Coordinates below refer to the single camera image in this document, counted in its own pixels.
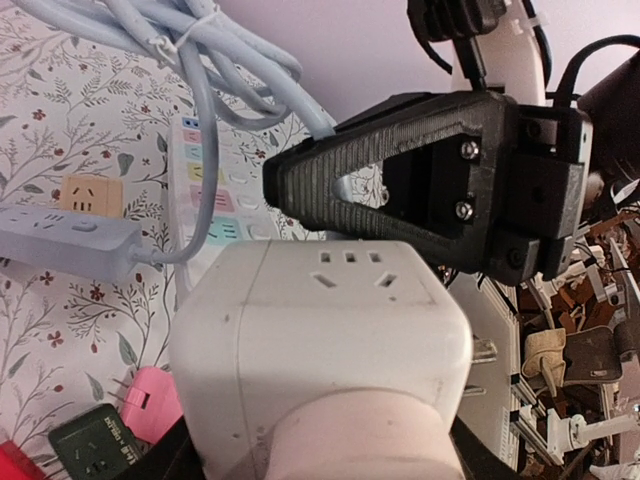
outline red plug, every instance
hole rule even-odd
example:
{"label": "red plug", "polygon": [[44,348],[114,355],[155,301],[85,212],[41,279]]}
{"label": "red plug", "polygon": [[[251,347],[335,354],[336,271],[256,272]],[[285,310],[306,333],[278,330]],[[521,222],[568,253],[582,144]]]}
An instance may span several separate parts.
{"label": "red plug", "polygon": [[44,480],[46,475],[11,441],[0,445],[0,478]]}

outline metal prong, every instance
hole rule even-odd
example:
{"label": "metal prong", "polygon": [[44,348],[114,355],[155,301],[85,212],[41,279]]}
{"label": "metal prong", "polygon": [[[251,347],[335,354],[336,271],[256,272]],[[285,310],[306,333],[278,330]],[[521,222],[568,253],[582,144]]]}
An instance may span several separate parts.
{"label": "metal prong", "polygon": [[473,341],[473,365],[492,363],[498,359],[498,349],[493,340],[475,339]]}
{"label": "metal prong", "polygon": [[67,470],[65,468],[61,468],[59,470],[56,470],[55,472],[51,472],[49,475],[47,475],[46,477],[44,477],[44,480],[51,480],[53,477],[55,477],[56,475],[58,475],[59,473],[62,472],[66,472]]}
{"label": "metal prong", "polygon": [[478,387],[477,385],[467,385],[464,387],[463,397],[480,397],[487,393],[486,388]]}

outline black plug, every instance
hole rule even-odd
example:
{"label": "black plug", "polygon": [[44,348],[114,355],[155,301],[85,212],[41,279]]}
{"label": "black plug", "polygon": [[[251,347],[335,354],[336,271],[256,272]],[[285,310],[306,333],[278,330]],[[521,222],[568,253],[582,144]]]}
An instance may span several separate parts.
{"label": "black plug", "polygon": [[113,405],[100,405],[49,433],[73,480],[112,480],[142,458]]}

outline floral wallpaper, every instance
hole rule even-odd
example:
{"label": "floral wallpaper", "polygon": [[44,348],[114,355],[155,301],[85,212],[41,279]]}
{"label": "floral wallpaper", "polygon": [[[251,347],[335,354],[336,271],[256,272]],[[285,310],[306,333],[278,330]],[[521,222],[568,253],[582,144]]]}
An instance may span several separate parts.
{"label": "floral wallpaper", "polygon": [[[155,61],[0,11],[0,202],[56,206],[64,175],[119,177],[124,217],[142,224],[148,246],[171,248],[166,138],[175,114],[195,114],[189,88]],[[221,125],[221,148],[255,168],[305,135],[296,118],[265,132]],[[354,185],[359,201],[379,203],[375,168]],[[283,238],[310,237],[273,213]],[[56,472],[52,427],[98,402],[120,405],[142,366],[169,369],[173,275],[141,265],[129,282],[107,285],[0,258],[0,441]]]}

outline light blue cable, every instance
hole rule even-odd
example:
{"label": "light blue cable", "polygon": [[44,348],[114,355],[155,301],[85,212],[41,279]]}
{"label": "light blue cable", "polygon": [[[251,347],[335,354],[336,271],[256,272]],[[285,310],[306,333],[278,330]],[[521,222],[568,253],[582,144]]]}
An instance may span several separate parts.
{"label": "light blue cable", "polygon": [[[156,59],[163,59],[163,56],[151,43],[160,35],[171,32],[174,39],[178,38],[196,20],[215,11],[209,0],[105,0],[108,10],[93,3],[75,4],[67,0],[14,0],[14,3],[69,33]],[[277,125],[293,111],[315,139],[334,133],[320,106],[296,83],[301,67],[294,57],[245,30],[222,12],[213,20],[198,24],[190,31],[179,55],[171,56],[175,64],[169,65],[191,86],[203,131],[203,203],[196,229],[184,249],[165,254],[138,248],[132,252],[136,261],[180,263],[192,258],[204,244],[213,217],[217,188],[216,113],[233,126],[255,130]],[[200,53],[211,58],[219,74],[203,66]],[[235,64],[242,65],[265,86],[248,86],[236,71]],[[215,94],[216,91],[239,96],[262,116],[246,118],[238,115]],[[275,104],[266,103],[263,97],[267,96],[272,96]],[[337,182],[335,193],[345,201],[352,201],[348,177]]]}

